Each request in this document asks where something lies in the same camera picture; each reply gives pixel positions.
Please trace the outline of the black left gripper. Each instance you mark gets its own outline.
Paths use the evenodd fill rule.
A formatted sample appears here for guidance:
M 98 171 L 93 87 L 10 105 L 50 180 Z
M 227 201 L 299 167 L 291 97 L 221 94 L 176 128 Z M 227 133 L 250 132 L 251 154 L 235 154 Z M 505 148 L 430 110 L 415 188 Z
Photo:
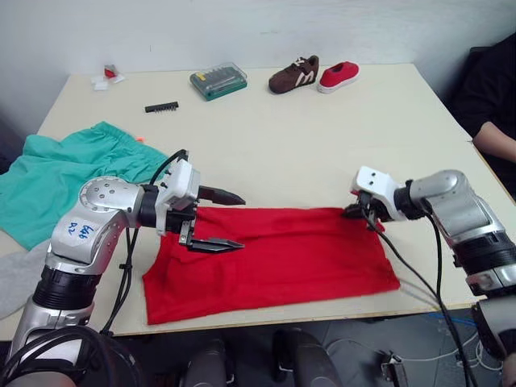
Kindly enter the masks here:
M 235 193 L 204 185 L 199 186 L 198 196 L 196 191 L 186 190 L 180 195 L 177 189 L 166 189 L 164 233 L 179 235 L 179 244 L 187 246 L 192 252 L 223 253 L 245 248 L 244 244 L 229 239 L 194 239 L 198 199 L 219 205 L 246 204 L 246 201 Z

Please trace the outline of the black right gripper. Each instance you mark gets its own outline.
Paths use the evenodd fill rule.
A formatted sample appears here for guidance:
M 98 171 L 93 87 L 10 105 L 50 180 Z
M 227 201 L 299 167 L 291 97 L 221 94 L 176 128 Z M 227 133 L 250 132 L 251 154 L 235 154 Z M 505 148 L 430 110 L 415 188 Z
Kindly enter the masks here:
M 367 228 L 376 233 L 383 233 L 384 228 L 378 218 L 378 207 L 372 195 L 367 192 L 359 192 L 357 202 L 344 208 L 342 216 L 349 219 L 363 219 L 366 221 Z

